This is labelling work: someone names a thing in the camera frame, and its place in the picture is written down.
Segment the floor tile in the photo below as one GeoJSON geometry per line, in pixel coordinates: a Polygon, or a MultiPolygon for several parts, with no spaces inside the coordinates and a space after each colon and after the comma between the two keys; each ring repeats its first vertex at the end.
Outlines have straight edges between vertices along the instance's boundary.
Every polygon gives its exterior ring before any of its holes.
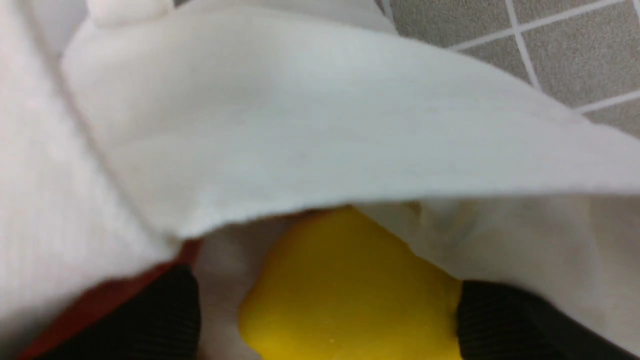
{"type": "Polygon", "coordinates": [[[531,83],[529,81],[527,69],[525,68],[522,57],[520,56],[518,44],[516,44],[515,37],[513,36],[500,38],[498,40],[474,46],[462,51],[462,53],[471,55],[486,63],[490,63],[493,66],[531,83]]]}
{"type": "Polygon", "coordinates": [[[542,89],[569,106],[640,88],[640,23],[630,0],[523,37],[542,89]]]}
{"type": "Polygon", "coordinates": [[[585,114],[593,122],[607,124],[640,138],[640,99],[585,114]]]}
{"type": "Polygon", "coordinates": [[[518,23],[525,24],[598,0],[513,0],[518,23]]]}
{"type": "Polygon", "coordinates": [[[511,26],[504,0],[392,0],[402,36],[449,47],[511,26]]]}

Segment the gray tile floor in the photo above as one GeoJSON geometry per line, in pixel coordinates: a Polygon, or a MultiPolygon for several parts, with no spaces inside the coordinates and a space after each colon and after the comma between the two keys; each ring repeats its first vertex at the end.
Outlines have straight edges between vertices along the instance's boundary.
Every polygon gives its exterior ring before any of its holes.
{"type": "Polygon", "coordinates": [[[380,1],[401,35],[476,57],[640,137],[640,0],[380,1]]]}

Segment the yellow object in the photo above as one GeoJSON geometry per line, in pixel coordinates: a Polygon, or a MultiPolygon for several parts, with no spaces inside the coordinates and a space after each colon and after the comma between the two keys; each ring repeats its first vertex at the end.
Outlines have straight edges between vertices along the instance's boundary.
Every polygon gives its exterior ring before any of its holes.
{"type": "Polygon", "coordinates": [[[462,282],[341,208],[293,226],[240,308],[263,360],[460,360],[462,282]]]}

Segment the white grout line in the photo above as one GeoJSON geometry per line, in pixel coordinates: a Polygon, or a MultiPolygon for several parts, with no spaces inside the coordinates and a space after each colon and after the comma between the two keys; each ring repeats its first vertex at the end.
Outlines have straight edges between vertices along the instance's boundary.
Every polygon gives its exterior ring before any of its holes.
{"type": "Polygon", "coordinates": [[[385,11],[387,19],[389,19],[389,21],[391,21],[391,23],[395,25],[396,22],[394,21],[394,12],[391,9],[391,0],[382,0],[382,8],[385,11]]]}
{"type": "Polygon", "coordinates": [[[573,8],[573,9],[567,10],[565,12],[561,12],[561,13],[558,13],[558,14],[555,14],[555,15],[551,15],[550,17],[545,17],[543,19],[539,19],[539,20],[534,20],[532,22],[528,22],[527,24],[522,24],[520,26],[520,29],[522,31],[527,31],[527,30],[539,28],[540,26],[549,25],[549,24],[552,24],[552,23],[560,21],[560,20],[566,20],[566,19],[569,19],[570,17],[574,17],[574,16],[577,16],[577,15],[582,15],[583,13],[592,12],[593,10],[606,8],[607,6],[611,6],[611,5],[618,4],[618,3],[623,3],[625,1],[626,0],[600,0],[600,1],[596,1],[595,3],[591,3],[591,4],[588,4],[588,5],[584,5],[584,6],[579,6],[577,8],[573,8]]]}
{"type": "MultiPolygon", "coordinates": [[[[528,30],[531,30],[531,29],[539,28],[540,26],[549,25],[549,24],[552,24],[554,22],[561,21],[561,20],[566,20],[566,19],[569,19],[569,18],[577,16],[577,15],[582,15],[583,13],[592,12],[593,10],[605,8],[607,6],[618,4],[618,3],[622,3],[624,1],[626,1],[626,0],[600,0],[600,1],[596,1],[595,3],[587,4],[587,5],[584,5],[584,6],[579,6],[577,8],[573,8],[573,9],[567,10],[565,12],[561,12],[561,13],[557,13],[555,15],[551,15],[550,17],[545,17],[543,19],[538,19],[538,20],[534,20],[532,22],[528,22],[527,24],[522,24],[522,25],[520,25],[519,30],[520,30],[520,32],[523,32],[523,31],[528,31],[528,30]]],[[[636,10],[638,10],[639,7],[640,7],[640,0],[633,0],[633,2],[636,5],[636,10]]],[[[513,34],[514,34],[514,31],[512,29],[506,29],[506,30],[498,31],[496,33],[485,35],[483,37],[479,37],[479,38],[471,40],[471,41],[461,42],[460,44],[456,44],[456,45],[450,47],[449,49],[453,50],[453,51],[465,50],[465,49],[468,49],[470,47],[481,45],[481,44],[483,44],[485,42],[498,40],[499,38],[508,37],[510,35],[513,35],[513,34]]]]}
{"type": "Polygon", "coordinates": [[[584,105],[579,108],[575,108],[575,111],[581,114],[590,113],[592,111],[608,108],[610,106],[637,99],[640,99],[640,90],[636,90],[624,95],[610,97],[602,101],[594,102],[593,104],[584,105]]]}
{"type": "Polygon", "coordinates": [[[498,31],[497,33],[485,35],[483,37],[479,37],[473,40],[461,42],[459,44],[453,45],[452,47],[449,48],[449,50],[452,50],[452,51],[466,50],[471,47],[484,44],[485,42],[491,42],[494,40],[498,40],[500,38],[508,37],[509,35],[513,35],[513,29],[511,28],[498,31]]]}
{"type": "Polygon", "coordinates": [[[638,19],[640,20],[640,0],[632,0],[632,1],[634,3],[634,8],[636,8],[638,19]]]}
{"type": "Polygon", "coordinates": [[[527,51],[527,44],[525,44],[524,38],[522,37],[522,30],[518,26],[518,17],[513,7],[513,0],[505,0],[505,2],[507,3],[507,11],[509,12],[509,20],[511,21],[511,27],[513,28],[513,33],[516,38],[516,44],[518,45],[518,50],[520,50],[520,57],[522,57],[524,67],[527,69],[531,85],[533,85],[536,90],[542,91],[542,86],[540,86],[540,81],[538,81],[538,76],[536,75],[535,69],[533,69],[533,63],[527,51]]]}

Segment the red trim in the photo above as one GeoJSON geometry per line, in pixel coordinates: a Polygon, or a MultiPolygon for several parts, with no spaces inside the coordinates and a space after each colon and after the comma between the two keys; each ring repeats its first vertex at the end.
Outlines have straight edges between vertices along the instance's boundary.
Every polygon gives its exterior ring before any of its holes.
{"type": "Polygon", "coordinates": [[[193,264],[198,256],[202,240],[188,241],[180,254],[170,263],[158,265],[144,274],[126,281],[108,281],[85,292],[45,330],[18,360],[28,360],[52,350],[69,340],[85,327],[124,304],[165,271],[177,264],[193,264]]]}

